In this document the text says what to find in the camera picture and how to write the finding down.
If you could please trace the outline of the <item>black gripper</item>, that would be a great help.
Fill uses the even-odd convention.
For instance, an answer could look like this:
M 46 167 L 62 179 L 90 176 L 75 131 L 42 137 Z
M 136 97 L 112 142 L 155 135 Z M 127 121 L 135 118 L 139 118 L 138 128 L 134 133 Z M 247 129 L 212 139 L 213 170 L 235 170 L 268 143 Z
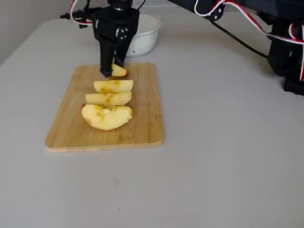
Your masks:
M 99 40 L 100 72 L 105 77 L 112 75 L 112 62 L 124 66 L 130 42 L 138 29 L 139 10 L 102 8 L 94 13 L 93 31 Z

